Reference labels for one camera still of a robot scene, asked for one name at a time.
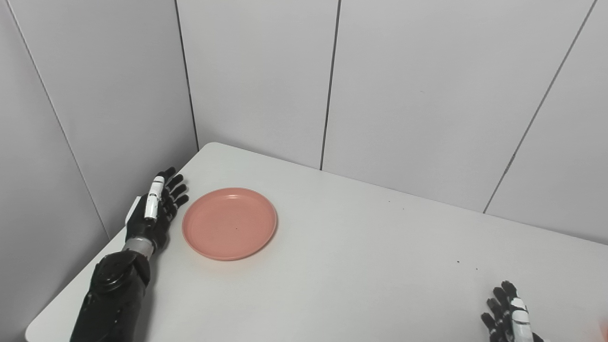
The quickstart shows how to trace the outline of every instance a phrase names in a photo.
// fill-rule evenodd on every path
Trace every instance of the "white table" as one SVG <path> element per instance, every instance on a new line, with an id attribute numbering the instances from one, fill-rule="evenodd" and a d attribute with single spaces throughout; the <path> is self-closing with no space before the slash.
<path id="1" fill-rule="evenodd" d="M 505 279 L 542 337 L 602 341 L 608 246 L 217 143 L 181 173 L 191 202 L 260 192 L 278 228 L 259 253 L 215 261 L 188 247 L 180 209 L 153 258 L 139 341 L 487 341 L 479 316 Z M 36 317 L 29 342 L 69 340 L 94 265 L 124 236 Z"/>

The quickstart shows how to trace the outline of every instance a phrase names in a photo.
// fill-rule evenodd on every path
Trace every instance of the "white wall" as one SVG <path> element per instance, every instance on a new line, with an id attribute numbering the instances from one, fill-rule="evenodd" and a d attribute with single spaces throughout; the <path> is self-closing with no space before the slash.
<path id="1" fill-rule="evenodd" d="M 592 3 L 344 0 L 323 170 L 484 211 Z M 178 5 L 199 142 L 318 167 L 338 1 Z M 603 56 L 602 38 L 573 56 Z M 579 89 L 601 66 L 577 63 L 561 81 L 573 89 L 549 93 L 545 106 L 556 108 L 540 111 L 557 113 L 560 128 L 540 121 L 527 138 L 562 142 L 524 141 L 488 212 L 608 242 L 598 218 L 600 131 L 570 128 L 572 113 L 589 105 L 585 94 L 607 87 Z M 591 102 L 600 113 L 600 96 Z M 591 122 L 600 129 L 603 119 Z"/>
<path id="2" fill-rule="evenodd" d="M 10 0 L 110 236 L 196 141 L 173 1 Z"/>
<path id="3" fill-rule="evenodd" d="M 0 340 L 108 242 L 26 45 L 0 1 Z"/>
<path id="4" fill-rule="evenodd" d="M 337 0 L 178 0 L 200 145 L 319 167 Z"/>
<path id="5" fill-rule="evenodd" d="M 487 213 L 608 243 L 607 33 L 598 1 Z"/>
<path id="6" fill-rule="evenodd" d="M 344 1 L 323 169 L 483 211 L 591 3 Z"/>

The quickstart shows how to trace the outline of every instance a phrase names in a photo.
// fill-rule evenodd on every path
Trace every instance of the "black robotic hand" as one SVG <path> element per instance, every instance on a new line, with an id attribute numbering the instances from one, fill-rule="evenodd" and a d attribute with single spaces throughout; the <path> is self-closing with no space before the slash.
<path id="1" fill-rule="evenodd" d="M 96 266 L 80 308 L 71 342 L 130 342 L 146 287 L 150 256 L 167 244 L 169 225 L 188 201 L 186 185 L 175 168 L 159 172 L 150 191 L 135 199 L 126 219 L 122 251 L 105 256 Z"/>
<path id="2" fill-rule="evenodd" d="M 517 296 L 517 289 L 509 281 L 494 288 L 494 296 L 486 302 L 494 314 L 482 314 L 482 321 L 490 332 L 490 342 L 543 342 L 530 328 L 528 308 Z"/>
<path id="3" fill-rule="evenodd" d="M 175 168 L 159 172 L 149 193 L 136 199 L 134 208 L 127 216 L 126 239 L 147 239 L 153 245 L 153 252 L 167 244 L 169 224 L 180 206 L 188 202 L 185 184 L 180 184 L 184 176 L 176 175 Z"/>

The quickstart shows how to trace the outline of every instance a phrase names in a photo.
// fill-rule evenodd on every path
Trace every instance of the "black forearm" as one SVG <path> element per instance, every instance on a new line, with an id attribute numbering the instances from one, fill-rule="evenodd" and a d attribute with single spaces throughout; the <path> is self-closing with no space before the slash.
<path id="1" fill-rule="evenodd" d="M 141 309 L 150 265 L 141 254 L 124 250 L 96 266 L 71 342 L 130 342 Z"/>

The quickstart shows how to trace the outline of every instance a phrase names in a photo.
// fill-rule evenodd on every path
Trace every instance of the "pink plate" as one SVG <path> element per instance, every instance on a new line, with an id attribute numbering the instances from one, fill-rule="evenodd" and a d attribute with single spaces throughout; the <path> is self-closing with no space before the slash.
<path id="1" fill-rule="evenodd" d="M 216 260 L 237 260 L 259 251 L 277 227 L 277 212 L 266 197 L 228 187 L 196 200 L 182 222 L 195 251 Z"/>

